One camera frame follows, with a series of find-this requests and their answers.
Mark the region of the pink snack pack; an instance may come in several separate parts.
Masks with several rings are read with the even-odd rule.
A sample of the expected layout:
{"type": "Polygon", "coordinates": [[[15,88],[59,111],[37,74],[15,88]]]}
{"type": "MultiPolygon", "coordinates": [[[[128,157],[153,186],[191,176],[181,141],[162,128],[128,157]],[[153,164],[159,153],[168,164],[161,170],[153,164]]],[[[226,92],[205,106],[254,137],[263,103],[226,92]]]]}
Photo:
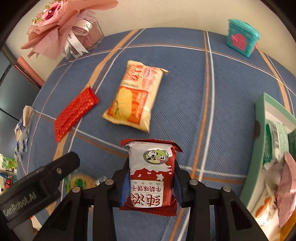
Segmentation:
{"type": "Polygon", "coordinates": [[[295,210],[295,160],[285,153],[285,163],[276,193],[279,226],[283,227],[295,210]]]}

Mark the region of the white tray with green rim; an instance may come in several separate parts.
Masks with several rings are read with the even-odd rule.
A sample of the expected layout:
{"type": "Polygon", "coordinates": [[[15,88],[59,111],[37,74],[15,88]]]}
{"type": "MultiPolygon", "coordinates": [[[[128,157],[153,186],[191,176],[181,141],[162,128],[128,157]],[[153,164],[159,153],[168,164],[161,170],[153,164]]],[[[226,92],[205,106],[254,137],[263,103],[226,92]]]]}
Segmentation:
{"type": "MultiPolygon", "coordinates": [[[[295,117],[274,98],[264,93],[255,103],[255,134],[253,150],[247,178],[240,194],[241,201],[250,213],[252,213],[265,189],[265,185],[268,185],[277,193],[285,163],[284,161],[282,165],[273,165],[269,169],[264,168],[265,125],[268,121],[277,121],[284,124],[288,134],[295,129],[295,117]]],[[[268,240],[280,240],[281,228],[282,227],[278,225],[275,233],[273,233],[270,238],[267,237],[268,240]]],[[[295,240],[295,225],[285,240],[295,240]]]]}

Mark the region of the blue plaid bed cover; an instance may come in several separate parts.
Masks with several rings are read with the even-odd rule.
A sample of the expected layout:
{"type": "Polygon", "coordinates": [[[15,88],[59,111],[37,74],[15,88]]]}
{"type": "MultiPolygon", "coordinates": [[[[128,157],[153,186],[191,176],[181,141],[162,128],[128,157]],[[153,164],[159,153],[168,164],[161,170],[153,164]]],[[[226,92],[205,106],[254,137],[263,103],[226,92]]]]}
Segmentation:
{"type": "Polygon", "coordinates": [[[36,111],[18,177],[76,152],[79,171],[111,177],[122,168],[126,138],[157,138],[182,149],[181,168],[196,171],[213,188],[240,194],[248,173],[255,128],[255,102],[264,93],[295,112],[295,74],[256,50],[246,58],[226,45],[226,36],[182,28],[153,28],[106,37],[79,59],[62,60],[33,103],[36,111]],[[102,117],[112,104],[128,60],[168,70],[152,109],[150,131],[115,125],[102,117]],[[99,103],[57,142],[54,124],[84,89],[99,103]]]}

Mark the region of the green white snack pack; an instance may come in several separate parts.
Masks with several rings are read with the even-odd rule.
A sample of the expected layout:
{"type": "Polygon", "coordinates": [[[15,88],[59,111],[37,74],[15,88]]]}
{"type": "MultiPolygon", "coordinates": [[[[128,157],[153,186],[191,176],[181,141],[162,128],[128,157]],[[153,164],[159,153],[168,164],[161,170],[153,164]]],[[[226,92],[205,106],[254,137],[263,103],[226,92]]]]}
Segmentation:
{"type": "Polygon", "coordinates": [[[270,120],[265,125],[265,147],[263,165],[269,169],[273,165],[282,165],[285,153],[289,151],[288,132],[284,124],[270,120]]]}

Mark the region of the pink flower bouquet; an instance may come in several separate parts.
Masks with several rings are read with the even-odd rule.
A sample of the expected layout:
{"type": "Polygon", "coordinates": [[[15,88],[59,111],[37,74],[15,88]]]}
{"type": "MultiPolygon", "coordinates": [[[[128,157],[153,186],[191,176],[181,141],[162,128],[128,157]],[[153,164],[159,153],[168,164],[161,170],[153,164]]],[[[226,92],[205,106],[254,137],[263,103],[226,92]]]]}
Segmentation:
{"type": "Polygon", "coordinates": [[[21,49],[56,60],[62,53],[67,37],[82,10],[108,10],[118,1],[53,1],[39,13],[28,28],[28,41],[21,49]]]}

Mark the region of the teal toy box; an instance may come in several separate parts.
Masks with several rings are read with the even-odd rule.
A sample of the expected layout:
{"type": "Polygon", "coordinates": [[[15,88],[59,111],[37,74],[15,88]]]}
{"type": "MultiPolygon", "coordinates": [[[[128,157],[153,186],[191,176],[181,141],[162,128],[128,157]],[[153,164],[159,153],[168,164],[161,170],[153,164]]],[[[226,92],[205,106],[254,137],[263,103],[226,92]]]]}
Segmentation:
{"type": "Polygon", "coordinates": [[[260,32],[248,23],[238,20],[228,20],[227,46],[249,58],[257,47],[260,32]]]}

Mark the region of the dark green snack pack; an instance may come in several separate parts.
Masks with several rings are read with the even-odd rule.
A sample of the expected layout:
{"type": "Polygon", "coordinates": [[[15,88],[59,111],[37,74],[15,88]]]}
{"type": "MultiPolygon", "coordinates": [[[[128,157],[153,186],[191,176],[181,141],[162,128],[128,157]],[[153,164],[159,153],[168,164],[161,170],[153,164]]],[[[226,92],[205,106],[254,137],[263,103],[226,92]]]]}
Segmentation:
{"type": "Polygon", "coordinates": [[[287,135],[289,144],[289,153],[296,160],[296,129],[287,135]]]}

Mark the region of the red white milk biscuit pack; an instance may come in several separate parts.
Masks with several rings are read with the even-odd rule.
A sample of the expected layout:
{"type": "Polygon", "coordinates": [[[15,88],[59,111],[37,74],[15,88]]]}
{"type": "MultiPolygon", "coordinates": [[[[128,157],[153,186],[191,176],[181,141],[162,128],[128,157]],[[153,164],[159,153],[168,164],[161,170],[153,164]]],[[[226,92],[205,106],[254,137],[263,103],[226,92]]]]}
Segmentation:
{"type": "Polygon", "coordinates": [[[122,190],[123,204],[119,209],[175,216],[175,160],[182,149],[173,141],[157,139],[127,138],[121,145],[128,147],[129,185],[122,190]]]}

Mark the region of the red foil snack pack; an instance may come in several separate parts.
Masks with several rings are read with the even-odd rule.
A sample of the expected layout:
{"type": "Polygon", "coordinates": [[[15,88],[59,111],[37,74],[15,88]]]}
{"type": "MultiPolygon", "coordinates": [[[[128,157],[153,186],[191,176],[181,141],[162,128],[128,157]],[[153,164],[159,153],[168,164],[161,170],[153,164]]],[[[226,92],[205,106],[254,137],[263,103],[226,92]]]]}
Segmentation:
{"type": "Polygon", "coordinates": [[[60,142],[69,130],[98,103],[99,98],[91,87],[87,87],[77,95],[55,120],[56,141],[60,142]]]}

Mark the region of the orange cream snack pack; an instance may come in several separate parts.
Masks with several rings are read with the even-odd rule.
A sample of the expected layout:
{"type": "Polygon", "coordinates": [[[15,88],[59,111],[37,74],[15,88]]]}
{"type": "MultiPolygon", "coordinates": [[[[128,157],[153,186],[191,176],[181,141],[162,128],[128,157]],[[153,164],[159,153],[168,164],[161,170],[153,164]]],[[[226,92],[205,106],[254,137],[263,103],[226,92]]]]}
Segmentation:
{"type": "Polygon", "coordinates": [[[164,74],[168,70],[128,61],[126,72],[112,105],[102,117],[117,125],[149,132],[152,108],[164,74]]]}

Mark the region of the white snack bag red writing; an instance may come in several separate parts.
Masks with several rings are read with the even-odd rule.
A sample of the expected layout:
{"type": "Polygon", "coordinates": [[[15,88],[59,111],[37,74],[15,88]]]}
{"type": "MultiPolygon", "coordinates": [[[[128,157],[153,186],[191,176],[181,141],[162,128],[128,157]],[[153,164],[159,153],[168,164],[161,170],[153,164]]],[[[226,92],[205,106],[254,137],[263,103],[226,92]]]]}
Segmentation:
{"type": "Polygon", "coordinates": [[[265,235],[270,238],[277,230],[279,221],[276,192],[268,185],[265,185],[251,214],[265,235]]]}

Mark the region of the yellow snack bag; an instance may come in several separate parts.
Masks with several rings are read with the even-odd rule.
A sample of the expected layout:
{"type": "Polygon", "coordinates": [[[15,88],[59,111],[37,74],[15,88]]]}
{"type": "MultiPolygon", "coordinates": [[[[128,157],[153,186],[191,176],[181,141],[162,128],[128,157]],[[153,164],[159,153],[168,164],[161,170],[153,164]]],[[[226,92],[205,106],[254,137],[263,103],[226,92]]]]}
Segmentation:
{"type": "Polygon", "coordinates": [[[285,240],[285,238],[288,236],[294,225],[295,218],[291,216],[287,223],[280,230],[280,241],[285,240]]]}

